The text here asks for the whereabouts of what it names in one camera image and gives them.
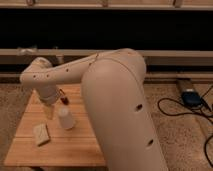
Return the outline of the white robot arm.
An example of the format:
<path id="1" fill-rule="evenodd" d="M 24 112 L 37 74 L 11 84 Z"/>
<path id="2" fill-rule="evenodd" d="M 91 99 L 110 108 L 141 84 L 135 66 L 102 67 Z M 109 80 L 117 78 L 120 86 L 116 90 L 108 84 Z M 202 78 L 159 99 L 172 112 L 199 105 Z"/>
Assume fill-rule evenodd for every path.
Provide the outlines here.
<path id="1" fill-rule="evenodd" d="M 90 55 L 57 67 L 38 57 L 20 81 L 49 102 L 60 84 L 79 83 L 82 99 L 109 171 L 168 171 L 149 112 L 144 57 L 132 49 Z"/>

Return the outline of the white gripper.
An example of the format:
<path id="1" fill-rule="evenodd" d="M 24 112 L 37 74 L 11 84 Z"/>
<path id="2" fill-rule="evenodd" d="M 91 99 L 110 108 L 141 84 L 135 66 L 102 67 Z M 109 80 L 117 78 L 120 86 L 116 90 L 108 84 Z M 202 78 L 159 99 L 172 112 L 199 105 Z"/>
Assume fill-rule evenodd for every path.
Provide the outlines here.
<path id="1" fill-rule="evenodd" d="M 46 118 L 49 120 L 53 119 L 54 116 L 54 104 L 60 97 L 60 92 L 57 87 L 44 87 L 38 90 L 39 99 L 45 104 L 44 112 Z"/>

